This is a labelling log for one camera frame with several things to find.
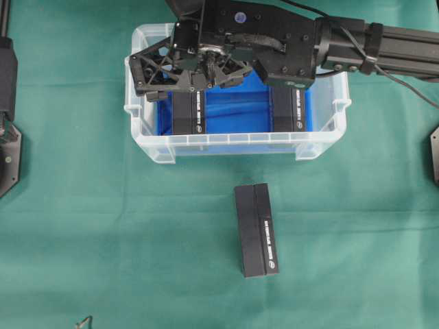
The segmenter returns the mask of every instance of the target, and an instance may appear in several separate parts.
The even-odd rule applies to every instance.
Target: black rectangular block
[[[244,277],[279,273],[267,184],[235,187]]]

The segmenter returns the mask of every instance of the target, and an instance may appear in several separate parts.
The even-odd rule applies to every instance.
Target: black metal mount
[[[150,101],[164,98],[167,91],[236,86],[252,69],[265,84],[292,88],[309,88],[318,66],[369,75],[378,64],[389,73],[439,77],[438,33],[361,19],[311,20],[258,3],[167,2],[178,15],[172,37],[130,59],[136,92]],[[354,35],[366,58],[340,26]]]
[[[10,0],[0,5],[0,197],[18,181],[21,161],[19,130],[13,126],[18,61],[7,37]]]

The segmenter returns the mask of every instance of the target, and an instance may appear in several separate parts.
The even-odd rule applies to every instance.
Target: screw
[[[341,64],[334,65],[334,70],[335,71],[341,71],[342,69],[343,69],[343,65],[341,65]]]

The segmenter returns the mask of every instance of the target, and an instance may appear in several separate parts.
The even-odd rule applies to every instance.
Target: logo
[[[247,15],[245,12],[237,12],[235,15],[235,22],[242,24],[247,21]]]

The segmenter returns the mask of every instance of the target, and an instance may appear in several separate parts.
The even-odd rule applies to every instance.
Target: black metal bracket
[[[20,180],[21,141],[20,131],[10,125],[15,141],[0,144],[0,197],[3,197]]]
[[[433,157],[434,182],[439,186],[439,127],[430,136]]]

